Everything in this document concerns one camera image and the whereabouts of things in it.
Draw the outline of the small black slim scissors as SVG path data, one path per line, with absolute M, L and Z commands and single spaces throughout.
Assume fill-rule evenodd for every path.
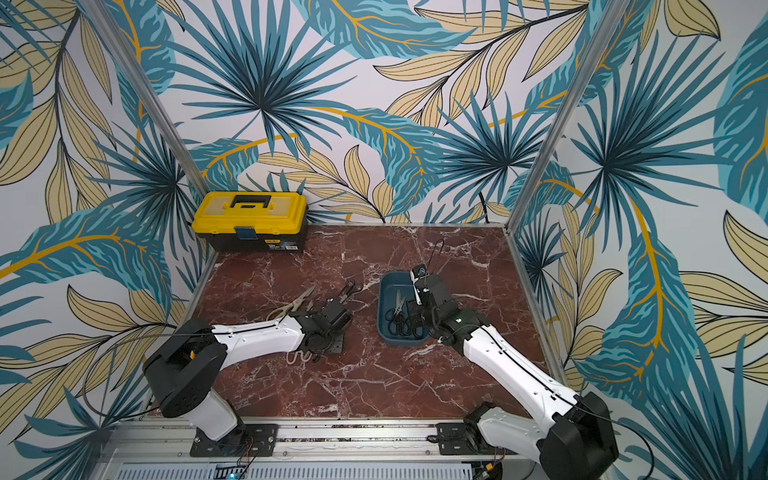
M 344 304 L 347 300 L 360 293 L 362 289 L 363 286 L 361 284 L 358 284 L 355 280 L 349 280 L 338 294 L 337 299 L 340 304 Z

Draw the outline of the large black handled scissors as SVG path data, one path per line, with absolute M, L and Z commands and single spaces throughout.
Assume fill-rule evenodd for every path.
M 396 292 L 395 305 L 385 315 L 385 320 L 388 322 L 387 331 L 390 335 L 396 337 L 404 337 L 407 334 L 406 319 L 403 313 L 405 299 L 400 291 Z

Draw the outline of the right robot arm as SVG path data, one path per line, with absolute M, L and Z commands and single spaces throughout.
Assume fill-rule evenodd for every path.
M 500 407 L 470 415 L 482 440 L 541 465 L 550 479 L 598 479 L 618 459 L 609 410 L 579 395 L 519 353 L 478 311 L 462 309 L 444 281 L 412 279 L 417 303 L 444 344 L 490 374 L 525 408 L 525 419 Z

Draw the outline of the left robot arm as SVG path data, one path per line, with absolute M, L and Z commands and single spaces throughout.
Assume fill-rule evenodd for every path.
M 352 320 L 337 298 L 314 310 L 278 309 L 265 321 L 210 325 L 195 318 L 174 331 L 143 365 L 159 410 L 181 417 L 205 438 L 233 444 L 244 427 L 228 401 L 214 391 L 221 371 L 238 363 L 278 353 L 320 356 Z

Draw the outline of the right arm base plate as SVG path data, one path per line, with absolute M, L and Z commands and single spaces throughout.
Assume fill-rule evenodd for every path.
M 436 425 L 436 432 L 426 437 L 436 444 L 444 456 L 462 455 L 515 455 L 515 452 L 501 447 L 493 447 L 480 435 L 476 426 L 465 422 L 444 422 Z

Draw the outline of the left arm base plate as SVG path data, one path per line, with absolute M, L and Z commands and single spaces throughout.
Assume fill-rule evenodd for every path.
M 205 457 L 271 457 L 279 426 L 277 424 L 243 424 L 221 440 L 211 440 L 197 429 L 190 451 L 193 458 Z

